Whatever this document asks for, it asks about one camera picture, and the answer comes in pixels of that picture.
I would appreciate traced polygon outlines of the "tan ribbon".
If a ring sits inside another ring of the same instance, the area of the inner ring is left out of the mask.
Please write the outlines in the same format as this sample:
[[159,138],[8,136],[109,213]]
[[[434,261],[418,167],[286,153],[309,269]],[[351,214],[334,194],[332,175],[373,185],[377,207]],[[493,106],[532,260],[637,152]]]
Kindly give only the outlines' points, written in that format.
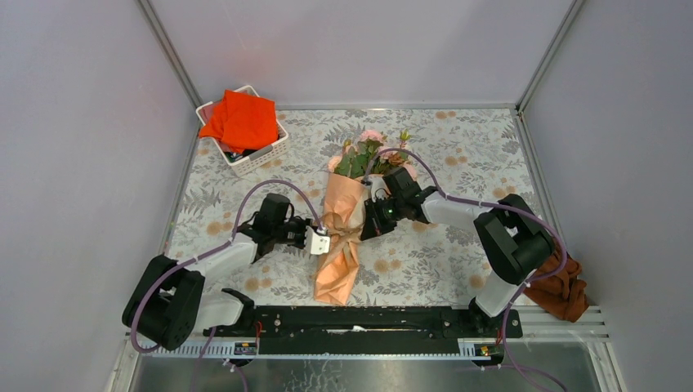
[[348,226],[337,226],[328,228],[328,235],[331,238],[332,243],[338,243],[340,241],[350,242],[350,243],[360,243],[360,235],[363,230],[363,225],[357,225],[355,227]]

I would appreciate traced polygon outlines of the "pink fake flower bouquet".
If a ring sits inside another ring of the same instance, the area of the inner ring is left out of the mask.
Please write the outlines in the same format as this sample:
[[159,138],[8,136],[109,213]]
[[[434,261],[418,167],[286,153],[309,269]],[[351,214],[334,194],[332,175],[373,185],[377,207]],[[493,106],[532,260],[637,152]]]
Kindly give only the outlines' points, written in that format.
[[388,144],[388,137],[375,130],[365,130],[355,139],[347,139],[342,144],[341,153],[331,157],[328,171],[351,179],[358,179],[366,174],[370,167],[371,175],[385,175],[398,167],[403,167],[416,180],[418,173],[409,155],[404,152],[411,135],[402,131],[393,145]]

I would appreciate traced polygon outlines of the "beige kraft wrapping paper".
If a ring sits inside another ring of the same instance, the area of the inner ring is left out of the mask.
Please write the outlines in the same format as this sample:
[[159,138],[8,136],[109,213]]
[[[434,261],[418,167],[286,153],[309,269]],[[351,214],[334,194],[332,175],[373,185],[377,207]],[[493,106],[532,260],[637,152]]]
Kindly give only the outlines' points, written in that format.
[[371,190],[361,179],[330,174],[324,194],[322,223],[330,237],[329,251],[318,259],[314,274],[314,300],[346,305],[360,270],[360,235],[366,200]]

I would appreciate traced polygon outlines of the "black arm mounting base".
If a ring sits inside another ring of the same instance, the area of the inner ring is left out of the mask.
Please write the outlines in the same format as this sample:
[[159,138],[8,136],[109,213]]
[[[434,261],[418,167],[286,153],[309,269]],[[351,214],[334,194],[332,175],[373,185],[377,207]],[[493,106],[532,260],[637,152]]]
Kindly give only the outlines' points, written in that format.
[[450,306],[258,305],[205,336],[248,338],[262,355],[460,355],[461,340],[499,343],[523,336],[519,314],[486,318]]

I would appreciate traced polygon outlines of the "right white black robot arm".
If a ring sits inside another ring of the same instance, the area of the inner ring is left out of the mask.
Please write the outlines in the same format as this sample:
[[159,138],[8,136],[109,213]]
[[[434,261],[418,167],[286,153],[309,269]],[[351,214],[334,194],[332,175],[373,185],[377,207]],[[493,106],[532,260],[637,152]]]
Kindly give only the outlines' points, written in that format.
[[444,196],[434,186],[422,188],[405,169],[388,172],[382,181],[385,194],[364,200],[361,240],[390,233],[402,220],[475,233],[492,271],[470,303],[468,323],[475,334],[491,335],[521,285],[554,253],[547,227],[516,194],[497,203]]

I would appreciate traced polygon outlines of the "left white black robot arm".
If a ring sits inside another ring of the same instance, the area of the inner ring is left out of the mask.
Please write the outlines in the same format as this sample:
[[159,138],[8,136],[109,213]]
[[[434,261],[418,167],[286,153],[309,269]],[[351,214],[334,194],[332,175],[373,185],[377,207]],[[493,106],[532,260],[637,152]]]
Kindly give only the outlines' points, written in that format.
[[221,246],[190,262],[154,257],[122,314],[123,325],[131,330],[132,345],[145,353],[147,349],[135,340],[142,335],[153,342],[150,351],[175,350],[191,334],[213,327],[224,326],[236,336],[249,332],[254,316],[248,308],[253,301],[232,289],[215,292],[212,286],[259,261],[277,245],[321,255],[329,250],[330,237],[317,221],[294,215],[287,197],[268,194],[235,237]]

